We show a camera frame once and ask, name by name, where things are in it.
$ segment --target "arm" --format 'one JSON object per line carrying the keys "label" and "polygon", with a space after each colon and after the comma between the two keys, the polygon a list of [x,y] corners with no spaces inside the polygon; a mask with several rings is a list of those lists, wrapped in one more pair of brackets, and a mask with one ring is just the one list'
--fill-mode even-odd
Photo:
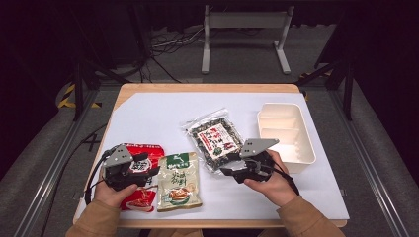
{"label": "arm", "polygon": [[116,192],[105,182],[100,182],[96,186],[95,198],[87,205],[77,222],[68,229],[66,236],[115,236],[120,220],[120,204],[137,188],[137,185],[131,185]]}
{"label": "arm", "polygon": [[[284,172],[288,173],[280,154],[270,150],[268,153]],[[291,236],[345,236],[311,203],[298,196],[280,174],[274,172],[267,182],[261,183],[247,179],[244,184],[262,193],[273,204],[280,207],[277,212]]]}

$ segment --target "forearm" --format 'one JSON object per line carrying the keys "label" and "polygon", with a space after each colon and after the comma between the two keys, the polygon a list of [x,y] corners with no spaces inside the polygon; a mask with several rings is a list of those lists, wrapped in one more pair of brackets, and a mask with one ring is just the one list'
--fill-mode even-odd
{"label": "forearm", "polygon": [[110,207],[93,199],[77,222],[68,229],[66,236],[115,236],[119,219],[119,208]]}
{"label": "forearm", "polygon": [[277,212],[291,236],[345,236],[336,225],[301,196],[295,197]]}

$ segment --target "hand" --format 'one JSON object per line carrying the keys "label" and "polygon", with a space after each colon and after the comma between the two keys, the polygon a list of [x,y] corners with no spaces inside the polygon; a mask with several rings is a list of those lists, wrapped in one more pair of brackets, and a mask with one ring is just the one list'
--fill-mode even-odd
{"label": "hand", "polygon": [[[285,173],[289,173],[287,167],[281,160],[280,154],[276,151],[267,150],[272,159],[281,166]],[[250,189],[260,192],[273,204],[281,207],[296,197],[296,193],[290,187],[288,181],[277,172],[273,172],[267,182],[258,182],[251,179],[244,180],[244,184]]]}
{"label": "hand", "polygon": [[103,202],[106,205],[119,208],[121,202],[128,196],[132,195],[137,188],[138,185],[133,184],[117,192],[109,187],[105,181],[103,181],[96,186],[95,199]]}

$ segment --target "green and white food package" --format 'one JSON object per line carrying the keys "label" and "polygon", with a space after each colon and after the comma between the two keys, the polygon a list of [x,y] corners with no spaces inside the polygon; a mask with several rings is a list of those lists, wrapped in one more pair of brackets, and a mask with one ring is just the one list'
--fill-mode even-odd
{"label": "green and white food package", "polygon": [[158,212],[203,204],[198,195],[200,176],[196,152],[165,156],[158,163]]}
{"label": "green and white food package", "polygon": [[231,162],[226,154],[239,152],[243,146],[243,139],[228,119],[227,109],[196,118],[183,128],[203,154],[207,168],[213,173]]}

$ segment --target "food package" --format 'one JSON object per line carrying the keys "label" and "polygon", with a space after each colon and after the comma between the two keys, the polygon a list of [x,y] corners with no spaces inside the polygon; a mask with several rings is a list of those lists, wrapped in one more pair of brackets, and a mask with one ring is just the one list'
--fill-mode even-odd
{"label": "food package", "polygon": [[211,172],[230,163],[226,154],[238,152],[243,145],[243,139],[227,116],[228,110],[222,109],[184,125]]}
{"label": "food package", "polygon": [[[139,162],[131,163],[129,172],[146,172],[158,166],[159,159],[164,157],[164,150],[159,145],[148,144],[125,144],[131,155],[148,153],[148,158]],[[121,203],[121,210],[138,210],[151,212],[154,210],[153,201],[157,192],[157,176],[150,177],[144,187],[138,189]]]}
{"label": "food package", "polygon": [[203,204],[199,197],[198,162],[195,152],[169,155],[159,160],[158,212]]}

